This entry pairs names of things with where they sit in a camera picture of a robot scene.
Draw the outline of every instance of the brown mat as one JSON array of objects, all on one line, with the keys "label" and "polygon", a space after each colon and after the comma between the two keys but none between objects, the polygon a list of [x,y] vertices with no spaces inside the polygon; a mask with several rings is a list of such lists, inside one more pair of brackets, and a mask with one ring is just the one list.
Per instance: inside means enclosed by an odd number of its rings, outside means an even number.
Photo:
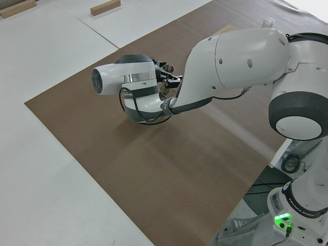
[{"label": "brown mat", "polygon": [[[272,157],[236,137],[227,120],[272,153],[284,140],[269,127],[270,89],[254,87],[238,100],[214,101],[162,125],[142,126],[126,118],[117,96],[93,91],[91,70],[144,53],[183,74],[197,42],[228,24],[259,27],[268,16],[284,32],[328,33],[326,24],[283,1],[214,0],[26,105],[156,246],[206,245]],[[208,113],[211,107],[221,112],[218,118]]]}]

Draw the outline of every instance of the table surface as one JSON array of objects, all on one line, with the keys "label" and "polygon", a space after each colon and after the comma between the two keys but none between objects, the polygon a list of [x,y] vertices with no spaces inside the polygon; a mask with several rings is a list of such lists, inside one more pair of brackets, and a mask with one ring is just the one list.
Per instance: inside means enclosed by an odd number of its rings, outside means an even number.
[{"label": "table surface", "polygon": [[121,0],[91,16],[102,2],[41,0],[0,18],[0,244],[152,245],[24,102],[209,0]]}]

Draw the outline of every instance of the white circular cap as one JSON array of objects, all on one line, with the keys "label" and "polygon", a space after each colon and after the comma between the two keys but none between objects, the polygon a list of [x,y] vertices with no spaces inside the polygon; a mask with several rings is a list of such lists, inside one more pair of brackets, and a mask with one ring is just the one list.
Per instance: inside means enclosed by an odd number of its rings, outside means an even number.
[{"label": "white circular cap", "polygon": [[316,138],[322,131],[316,121],[300,116],[282,118],[277,122],[276,128],[285,137],[297,140]]}]

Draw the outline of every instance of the cable connector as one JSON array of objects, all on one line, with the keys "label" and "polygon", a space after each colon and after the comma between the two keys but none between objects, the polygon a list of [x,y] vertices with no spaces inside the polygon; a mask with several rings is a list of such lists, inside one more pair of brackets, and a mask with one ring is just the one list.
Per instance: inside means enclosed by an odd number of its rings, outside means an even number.
[{"label": "cable connector", "polygon": [[248,92],[251,89],[250,87],[244,87],[243,91],[240,93],[241,95],[244,95],[246,92]]},{"label": "cable connector", "polygon": [[292,222],[288,221],[288,226],[286,228],[286,237],[289,237],[291,232],[292,232]]}]

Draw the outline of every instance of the green led indicator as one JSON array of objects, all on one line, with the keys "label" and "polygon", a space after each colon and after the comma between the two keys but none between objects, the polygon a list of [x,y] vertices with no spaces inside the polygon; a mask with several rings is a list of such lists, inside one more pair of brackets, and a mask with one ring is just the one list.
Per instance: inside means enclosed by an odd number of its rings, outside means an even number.
[{"label": "green led indicator", "polygon": [[291,214],[289,214],[289,213],[285,213],[285,214],[277,215],[277,216],[275,216],[275,220],[288,218],[288,217],[290,217],[290,216],[291,216]]}]

